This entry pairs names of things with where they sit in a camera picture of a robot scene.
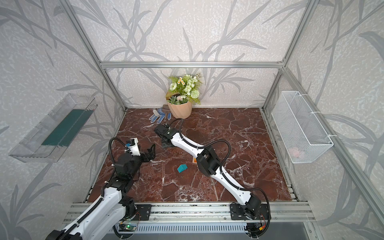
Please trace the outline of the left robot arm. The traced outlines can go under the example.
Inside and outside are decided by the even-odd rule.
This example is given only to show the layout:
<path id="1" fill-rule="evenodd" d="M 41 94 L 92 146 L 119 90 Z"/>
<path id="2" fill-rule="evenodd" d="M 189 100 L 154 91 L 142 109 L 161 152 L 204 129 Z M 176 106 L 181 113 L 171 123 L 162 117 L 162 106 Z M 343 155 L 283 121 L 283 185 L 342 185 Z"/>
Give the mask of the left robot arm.
<path id="1" fill-rule="evenodd" d="M 114 174 L 102 188 L 101 195 L 63 230 L 53 230 L 47 240 L 101 240 L 118 222 L 132 219 L 139 212 L 127 193 L 143 163 L 156 157 L 156 145 L 141 153 L 137 144 L 127 147 L 116 163 Z"/>

